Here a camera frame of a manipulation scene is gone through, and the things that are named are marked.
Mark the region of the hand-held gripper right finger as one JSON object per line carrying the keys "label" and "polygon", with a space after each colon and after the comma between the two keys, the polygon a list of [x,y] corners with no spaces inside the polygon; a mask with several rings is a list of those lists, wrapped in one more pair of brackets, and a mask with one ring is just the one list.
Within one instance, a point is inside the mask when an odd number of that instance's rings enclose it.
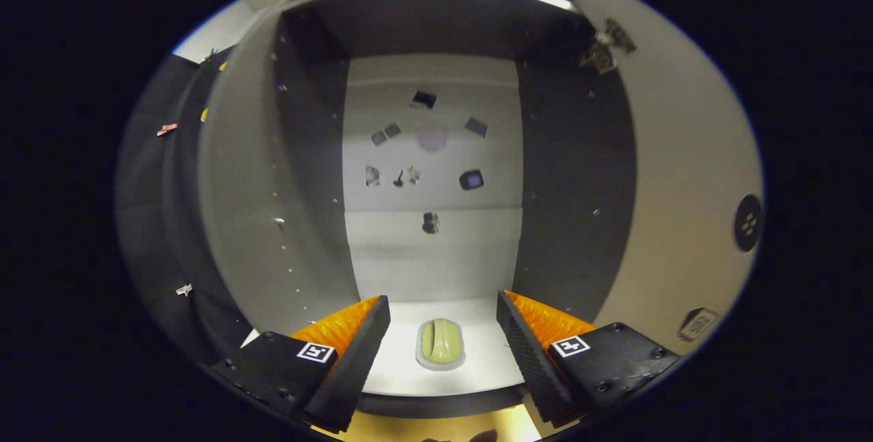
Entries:
{"label": "hand-held gripper right finger", "polygon": [[681,356],[623,322],[589,322],[511,291],[496,318],[543,422],[555,428],[626,407]]}

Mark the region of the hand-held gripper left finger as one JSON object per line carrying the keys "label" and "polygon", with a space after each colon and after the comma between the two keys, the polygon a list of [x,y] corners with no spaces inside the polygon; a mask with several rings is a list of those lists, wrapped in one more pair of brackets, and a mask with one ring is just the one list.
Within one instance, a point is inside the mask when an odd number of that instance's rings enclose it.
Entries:
{"label": "hand-held gripper left finger", "polygon": [[290,336],[261,333],[210,376],[284,422],[346,432],[390,321],[380,294]]}

